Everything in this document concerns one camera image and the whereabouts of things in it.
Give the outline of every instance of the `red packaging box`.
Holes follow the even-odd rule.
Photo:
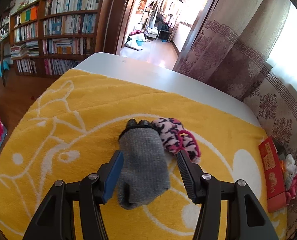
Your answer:
[[[267,188],[268,212],[286,207],[285,186],[277,150],[272,137],[268,137],[259,146]]]

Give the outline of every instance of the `wooden bookshelf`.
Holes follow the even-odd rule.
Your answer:
[[[30,21],[24,22],[24,23],[22,23],[22,24],[19,24],[19,25],[16,26],[16,27],[11,28],[10,30],[11,30],[11,31],[14,31],[14,30],[17,29],[17,28],[21,28],[21,27],[23,27],[23,26],[25,26],[25,25],[27,25],[27,24],[34,23],[34,22],[36,22],[37,20],[38,20],[38,19],[30,20]]]
[[[56,13],[56,14],[50,14],[46,15],[40,18],[40,20],[45,20],[52,17],[58,17],[58,16],[64,16],[64,15],[70,15],[70,14],[93,14],[98,13],[99,10],[81,10],[81,11],[71,11],[71,12],[63,12],[63,13]]]
[[[36,77],[45,77],[45,78],[58,78],[60,77],[59,75],[48,75],[46,74],[46,68],[44,65],[44,60],[45,59],[71,59],[75,61],[80,61],[84,60],[90,55],[86,54],[44,54],[43,52],[43,40],[46,39],[60,39],[60,38],[91,38],[91,54],[96,53],[96,52],[102,52],[103,47],[104,47],[104,37],[106,33],[106,27],[109,19],[109,14],[111,10],[111,4],[113,0],[99,0],[98,3],[98,9],[95,10],[80,10],[80,11],[68,11],[68,12],[63,12],[63,13],[57,13],[57,14],[51,14],[51,15],[45,15],[45,5],[47,0],[37,0],[34,1],[33,3],[30,3],[26,5],[25,7],[21,8],[17,12],[11,15],[10,17],[10,45],[20,45],[29,41],[38,41],[39,42],[39,56],[31,56],[29,57],[28,55],[22,56],[22,57],[16,57],[12,58],[13,60],[23,60],[23,59],[33,59],[35,66],[36,66],[36,71],[37,73],[23,73],[19,72],[16,62],[15,62],[15,72],[18,75],[26,75],[26,76],[36,76]],[[36,20],[31,20],[24,22],[18,26],[15,27],[15,17],[37,5],[38,6],[38,17]],[[44,36],[43,32],[43,21],[53,18],[53,17],[62,17],[62,16],[67,16],[67,15],[81,15],[82,17],[85,14],[96,14],[96,21],[95,21],[95,27],[94,27],[94,32],[93,33],[66,33],[66,34],[55,34],[55,35],[48,35]],[[33,23],[33,22],[38,22],[38,37],[26,41],[20,41],[20,42],[14,42],[14,31],[18,28],[21,28],[27,24]]]
[[[5,9],[0,16],[0,31],[4,28],[4,33],[9,32],[9,22],[3,24],[3,19],[9,17],[10,9]]]

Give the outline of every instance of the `colorful book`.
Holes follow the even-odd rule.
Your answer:
[[[30,20],[35,20],[37,19],[37,10],[38,8],[36,6],[34,6],[33,8],[31,8],[31,15],[30,15]]]
[[[25,21],[29,21],[31,17],[31,10],[27,10],[25,12]]]
[[[21,20],[20,20],[20,24],[24,23],[25,22],[25,12],[21,12]]]

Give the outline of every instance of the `pink leopard print glove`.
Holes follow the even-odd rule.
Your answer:
[[[175,118],[162,117],[152,122],[162,140],[164,149],[176,155],[184,150],[193,163],[199,163],[201,152],[194,136]]]

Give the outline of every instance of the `door frame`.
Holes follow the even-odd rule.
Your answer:
[[[113,0],[104,52],[120,55],[133,3],[134,0]]]
[[[212,11],[215,9],[217,3],[219,0],[207,0],[203,10],[199,12],[199,14],[196,17],[196,20],[186,38],[186,41],[183,45],[183,48],[177,58],[177,61],[173,67],[173,71],[178,71],[180,66],[182,65],[186,55],[190,51],[194,41],[196,40],[198,34],[202,30],[206,20],[212,13]]]

